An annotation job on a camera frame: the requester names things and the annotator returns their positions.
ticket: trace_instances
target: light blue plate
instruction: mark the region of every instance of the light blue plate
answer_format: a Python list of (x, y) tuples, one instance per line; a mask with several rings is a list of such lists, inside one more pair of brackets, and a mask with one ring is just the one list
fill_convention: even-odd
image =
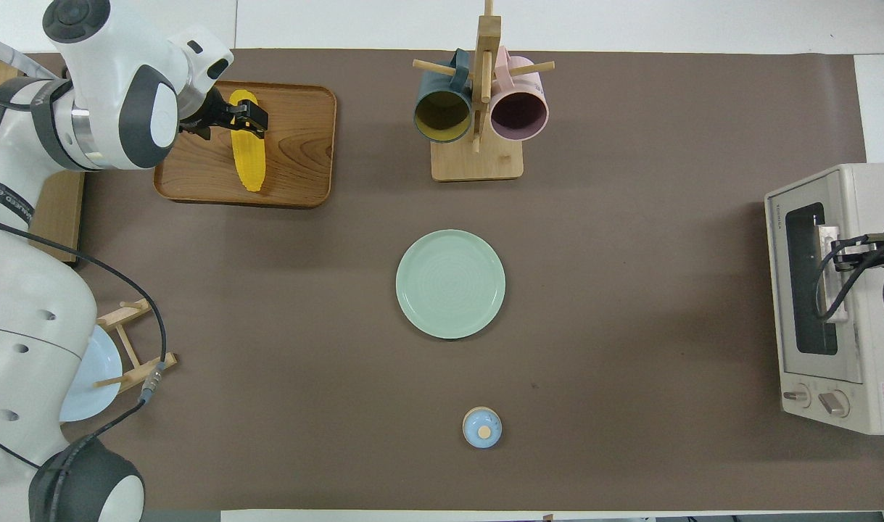
[(120, 350), (103, 328), (94, 326), (87, 351), (80, 359), (74, 381), (67, 390), (58, 420), (62, 423), (79, 421), (93, 417), (110, 406), (120, 393), (120, 384), (107, 384), (99, 389), (94, 383), (114, 379), (123, 375), (123, 361)]
[(497, 317), (505, 274), (497, 252), (465, 231), (435, 231), (416, 241), (396, 270), (396, 298), (426, 334), (459, 339)]

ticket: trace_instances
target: wooden mug tree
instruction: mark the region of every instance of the wooden mug tree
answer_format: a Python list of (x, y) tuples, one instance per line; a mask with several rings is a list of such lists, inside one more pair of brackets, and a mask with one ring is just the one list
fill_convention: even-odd
[[(118, 393), (123, 393), (137, 384), (142, 384), (151, 371), (154, 370), (154, 367), (157, 366), (161, 357), (155, 357), (148, 363), (139, 360), (139, 356), (136, 354), (136, 350), (133, 349), (133, 344), (129, 340), (129, 335), (126, 334), (126, 329), (123, 326), (124, 324), (129, 323), (129, 321), (134, 320), (134, 318), (144, 316), (144, 314), (149, 313), (151, 310), (152, 308), (150, 307), (149, 302), (144, 299), (133, 301), (131, 303), (120, 301), (119, 310), (97, 318), (97, 325), (103, 328), (107, 333), (116, 330), (116, 333), (120, 334), (120, 341), (123, 343), (123, 348), (126, 349), (126, 354), (129, 356), (129, 363), (131, 363), (133, 367), (130, 370), (127, 370), (122, 376), (114, 379), (97, 381), (94, 383), (94, 387), (120, 383), (120, 391)], [(170, 352), (167, 353), (164, 363), (166, 368), (172, 367), (177, 364), (177, 356)]]
[[(484, 14), (477, 23), (477, 44), (474, 66), (468, 78), (472, 90), (472, 130), (452, 143), (431, 143), (432, 179), (435, 181), (484, 181), (484, 179), (515, 179), (522, 175), (522, 142), (501, 138), (490, 126), (490, 90), (494, 74), (494, 57), (500, 44), (501, 17), (494, 16), (494, 2), (484, 1)], [(413, 60), (413, 67), (449, 76), (455, 69)], [(554, 62), (535, 63), (510, 69), (510, 76), (543, 73), (553, 70)]]

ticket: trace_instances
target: mint green plate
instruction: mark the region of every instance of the mint green plate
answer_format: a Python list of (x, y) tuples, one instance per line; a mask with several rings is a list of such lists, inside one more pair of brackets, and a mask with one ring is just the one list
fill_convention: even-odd
[(435, 231), (414, 242), (396, 270), (396, 298), (426, 334), (459, 339), (497, 317), (505, 274), (497, 252), (465, 231)]

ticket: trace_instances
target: white toaster oven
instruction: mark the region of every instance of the white toaster oven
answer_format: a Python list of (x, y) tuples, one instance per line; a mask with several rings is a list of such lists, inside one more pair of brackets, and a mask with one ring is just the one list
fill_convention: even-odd
[(884, 434), (884, 268), (864, 271), (829, 320), (814, 304), (845, 281), (830, 266), (819, 279), (830, 242), (884, 231), (884, 163), (835, 166), (767, 194), (764, 207), (783, 410)]

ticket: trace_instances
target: dark green mug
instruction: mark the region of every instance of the dark green mug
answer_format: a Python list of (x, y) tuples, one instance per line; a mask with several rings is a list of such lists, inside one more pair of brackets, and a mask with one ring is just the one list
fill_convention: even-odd
[(413, 122), (416, 129), (436, 143), (448, 143), (471, 128), (471, 81), (468, 80), (468, 51), (458, 49), (449, 63), (454, 76), (426, 70), (419, 82)]

